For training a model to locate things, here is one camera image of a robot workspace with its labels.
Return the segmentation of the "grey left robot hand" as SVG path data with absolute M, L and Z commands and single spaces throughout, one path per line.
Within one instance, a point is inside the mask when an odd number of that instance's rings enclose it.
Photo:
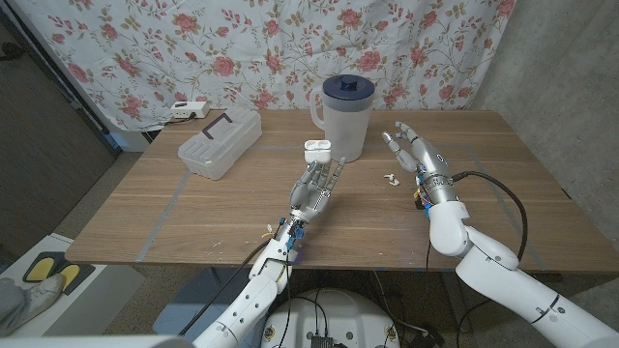
M 330 172 L 331 164 L 312 161 L 290 192 L 290 215 L 294 220 L 309 223 L 323 213 L 345 166 L 340 158 L 338 166 Z

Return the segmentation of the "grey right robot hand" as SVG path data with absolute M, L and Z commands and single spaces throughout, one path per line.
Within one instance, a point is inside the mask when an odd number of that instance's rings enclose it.
M 448 164 L 440 152 L 408 125 L 399 121 L 395 125 L 399 129 L 396 136 L 386 131 L 381 136 L 399 165 L 418 177 L 421 192 L 429 202 L 435 205 L 458 201 Z

